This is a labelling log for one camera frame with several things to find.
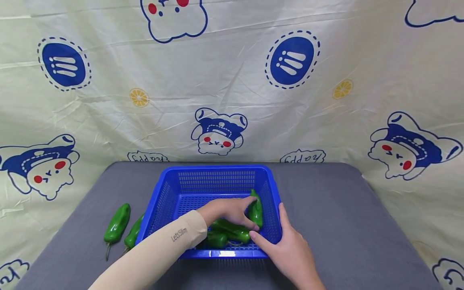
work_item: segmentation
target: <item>hand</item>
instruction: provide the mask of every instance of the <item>hand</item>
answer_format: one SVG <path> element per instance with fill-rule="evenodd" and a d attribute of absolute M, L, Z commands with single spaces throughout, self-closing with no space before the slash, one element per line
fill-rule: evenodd
<path fill-rule="evenodd" d="M 259 231 L 259 227 L 245 216 L 245 210 L 255 200 L 256 197 L 253 196 L 244 199 L 217 199 L 208 202 L 197 211 L 207 226 L 210 226 L 217 219 L 225 218 L 236 225 Z"/>
<path fill-rule="evenodd" d="M 282 239 L 277 245 L 257 232 L 251 231 L 250 237 L 298 289 L 325 290 L 308 242 L 291 226 L 283 203 L 279 205 L 279 211 Z"/>

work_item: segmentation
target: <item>finger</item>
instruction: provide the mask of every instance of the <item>finger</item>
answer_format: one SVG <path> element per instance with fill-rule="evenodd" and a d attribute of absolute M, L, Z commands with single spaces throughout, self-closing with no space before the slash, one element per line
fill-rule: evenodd
<path fill-rule="evenodd" d="M 250 231 L 250 237 L 253 240 L 253 242 L 255 242 L 255 244 L 257 244 L 259 248 L 261 248 L 261 250 L 268 254 L 268 256 L 271 256 L 276 245 L 272 244 L 263 236 L 254 231 Z"/>
<path fill-rule="evenodd" d="M 251 220 L 249 220 L 245 215 L 243 215 L 242 226 L 246 226 L 248 229 L 253 231 L 259 231 L 259 226 Z"/>
<path fill-rule="evenodd" d="M 287 215 L 287 211 L 285 210 L 284 204 L 281 202 L 279 204 L 279 213 L 280 213 L 280 226 L 282 227 L 282 231 L 287 231 L 292 228 L 289 217 Z"/>
<path fill-rule="evenodd" d="M 245 197 L 244 199 L 242 199 L 242 206 L 243 206 L 243 210 L 245 211 L 245 209 L 254 201 L 256 201 L 257 198 L 255 196 L 248 196 L 248 197 Z"/>

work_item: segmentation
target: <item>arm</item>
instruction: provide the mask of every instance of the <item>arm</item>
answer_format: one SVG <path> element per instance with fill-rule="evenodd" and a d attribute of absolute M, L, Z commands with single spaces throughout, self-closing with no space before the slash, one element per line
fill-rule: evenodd
<path fill-rule="evenodd" d="M 251 239 L 257 244 L 276 267 L 299 290 L 325 290 L 316 271 L 313 254 L 308 242 L 290 224 L 284 205 L 279 205 L 282 239 L 277 245 L 267 241 L 257 232 L 250 232 Z"/>
<path fill-rule="evenodd" d="M 206 238 L 208 227 L 219 218 L 258 229 L 245 209 L 256 198 L 219 199 L 190 211 L 157 230 L 112 264 L 89 290 L 142 290 L 153 285 L 187 250 Z"/>

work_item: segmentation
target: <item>pepper stem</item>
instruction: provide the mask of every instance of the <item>pepper stem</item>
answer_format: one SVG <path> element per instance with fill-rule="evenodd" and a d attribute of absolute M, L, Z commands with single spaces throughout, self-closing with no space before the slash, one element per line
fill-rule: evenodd
<path fill-rule="evenodd" d="M 243 243 L 235 244 L 235 243 L 232 243 L 231 241 L 227 241 L 227 243 L 228 243 L 229 245 L 234 246 L 234 247 L 240 247 L 241 245 L 243 245 Z"/>
<path fill-rule="evenodd" d="M 119 258 L 121 258 L 122 256 L 124 256 L 124 255 L 125 255 L 127 252 L 129 252 L 129 251 L 130 251 L 130 248 L 126 247 L 126 248 L 124 249 L 124 252 L 122 252 L 122 255 L 121 255 Z"/>
<path fill-rule="evenodd" d="M 105 255 L 105 258 L 106 258 L 106 261 L 108 262 L 108 256 L 110 255 L 110 247 L 111 247 L 111 244 L 110 243 L 107 243 L 108 247 L 106 248 L 106 255 Z"/>

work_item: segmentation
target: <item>left hand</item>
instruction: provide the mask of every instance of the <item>left hand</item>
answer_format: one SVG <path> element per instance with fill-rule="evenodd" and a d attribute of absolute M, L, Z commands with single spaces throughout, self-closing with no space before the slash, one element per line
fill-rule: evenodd
<path fill-rule="evenodd" d="M 225 218 L 236 225 L 246 226 L 250 230 L 258 231 L 259 227 L 245 216 L 247 207 L 256 200 L 254 196 L 243 199 L 217 199 L 208 202 L 197 211 L 201 214 L 207 226 L 215 220 Z"/>

